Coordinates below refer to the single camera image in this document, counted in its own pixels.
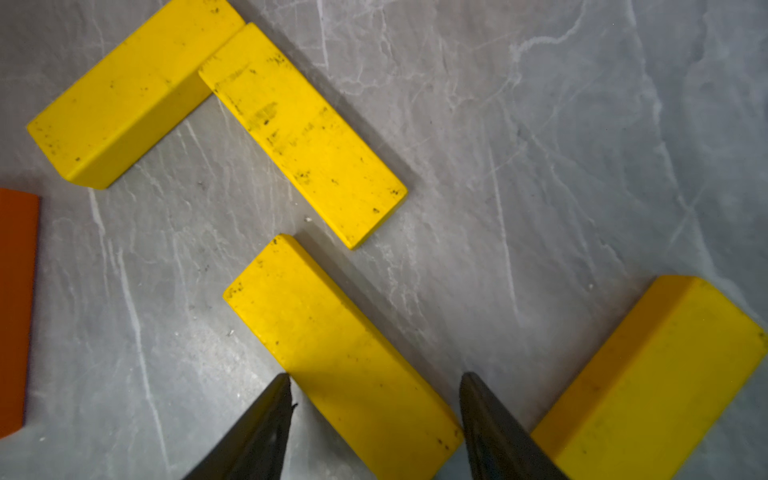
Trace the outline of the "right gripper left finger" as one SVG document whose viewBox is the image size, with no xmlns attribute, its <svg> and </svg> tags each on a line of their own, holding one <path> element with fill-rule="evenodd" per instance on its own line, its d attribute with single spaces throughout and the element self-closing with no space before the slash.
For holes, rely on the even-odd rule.
<svg viewBox="0 0 768 480">
<path fill-rule="evenodd" d="M 294 403 L 291 380 L 277 375 L 188 479 L 278 479 Z"/>
</svg>

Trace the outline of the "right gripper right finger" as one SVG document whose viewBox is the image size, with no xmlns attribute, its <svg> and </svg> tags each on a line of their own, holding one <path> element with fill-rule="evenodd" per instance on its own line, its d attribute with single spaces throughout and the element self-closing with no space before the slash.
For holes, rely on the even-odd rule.
<svg viewBox="0 0 768 480">
<path fill-rule="evenodd" d="M 478 374 L 462 374 L 459 397 L 474 479 L 566 477 Z"/>
</svg>

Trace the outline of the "yellow block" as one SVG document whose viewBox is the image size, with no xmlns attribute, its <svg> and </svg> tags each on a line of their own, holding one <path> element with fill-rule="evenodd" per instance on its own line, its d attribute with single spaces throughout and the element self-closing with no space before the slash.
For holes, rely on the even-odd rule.
<svg viewBox="0 0 768 480">
<path fill-rule="evenodd" d="M 223 294 L 379 479 L 432 479 L 463 442 L 453 410 L 290 235 Z"/>
<path fill-rule="evenodd" d="M 766 353 L 709 282 L 660 276 L 532 437 L 571 479 L 670 479 Z"/>
<path fill-rule="evenodd" d="M 199 75 L 348 249 L 407 197 L 404 183 L 255 24 Z"/>
<path fill-rule="evenodd" d="M 27 131 L 62 178 L 105 189 L 210 96 L 198 71 L 244 25 L 226 1 L 171 1 Z"/>
</svg>

